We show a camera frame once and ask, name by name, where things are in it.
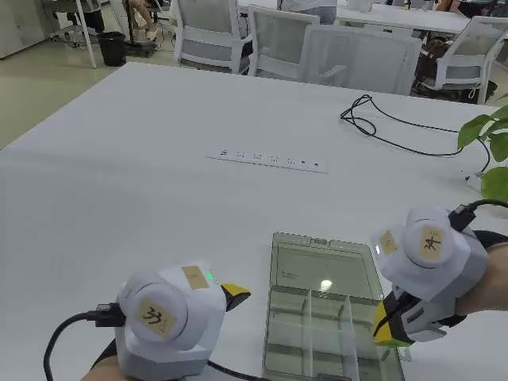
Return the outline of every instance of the hand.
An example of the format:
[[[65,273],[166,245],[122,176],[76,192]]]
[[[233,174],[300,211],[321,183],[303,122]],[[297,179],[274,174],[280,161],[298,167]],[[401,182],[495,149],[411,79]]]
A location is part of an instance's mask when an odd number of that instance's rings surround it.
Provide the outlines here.
[[[120,372],[118,358],[108,357],[94,366],[81,381],[130,381],[132,379],[125,377]]]
[[[485,310],[508,310],[508,244],[489,249],[489,264],[482,279],[457,300],[458,315]]]

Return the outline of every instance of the white shirt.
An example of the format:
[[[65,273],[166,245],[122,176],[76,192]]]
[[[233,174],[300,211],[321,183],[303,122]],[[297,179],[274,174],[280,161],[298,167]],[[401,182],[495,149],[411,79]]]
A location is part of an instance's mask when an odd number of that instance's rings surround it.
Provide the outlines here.
[[[300,11],[319,6],[337,6],[337,0],[283,0],[283,10]]]

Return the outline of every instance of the chair armrest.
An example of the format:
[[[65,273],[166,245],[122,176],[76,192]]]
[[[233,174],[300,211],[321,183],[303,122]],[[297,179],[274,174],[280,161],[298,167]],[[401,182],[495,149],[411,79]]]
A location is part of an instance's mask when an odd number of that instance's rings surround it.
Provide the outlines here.
[[[323,78],[333,77],[333,76],[337,75],[339,72],[343,71],[345,68],[347,68],[347,66],[345,66],[345,65],[335,65],[330,70],[328,70],[326,73],[321,74],[320,77],[323,77]]]

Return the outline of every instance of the wrist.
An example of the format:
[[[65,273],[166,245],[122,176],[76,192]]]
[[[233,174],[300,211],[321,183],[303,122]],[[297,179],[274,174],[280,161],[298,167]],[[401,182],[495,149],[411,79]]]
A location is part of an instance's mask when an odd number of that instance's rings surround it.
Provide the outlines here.
[[[457,299],[456,313],[508,310],[508,244],[489,248],[489,263],[479,283]]]

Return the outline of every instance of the white office chair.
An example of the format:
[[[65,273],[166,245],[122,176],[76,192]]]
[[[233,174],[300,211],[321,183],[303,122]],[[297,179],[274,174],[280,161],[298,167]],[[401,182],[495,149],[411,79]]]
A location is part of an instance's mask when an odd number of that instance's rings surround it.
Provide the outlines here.
[[[409,95],[421,40],[339,25],[312,25],[298,79],[352,89]]]
[[[173,0],[178,32],[175,57],[200,64],[229,67],[233,74],[247,70],[242,50],[251,36],[241,36],[237,0]]]
[[[297,79],[305,30],[319,24],[319,17],[249,6],[248,22],[253,50],[248,74]]]
[[[506,17],[472,18],[446,53],[436,59],[435,78],[425,79],[422,85],[431,90],[480,89],[478,104],[484,104],[492,64],[507,33]]]
[[[58,12],[58,13],[77,13],[80,25],[71,25],[66,28],[54,32],[50,35],[51,38],[54,36],[64,35],[65,33],[72,33],[73,42],[77,42],[77,36],[82,33],[87,44],[88,54],[90,55],[90,62],[94,69],[97,68],[95,63],[94,51],[92,50],[92,44],[90,42],[90,35],[96,35],[97,33],[87,27],[85,21],[85,13],[92,13],[101,10],[100,0],[44,0],[43,6],[45,12]]]

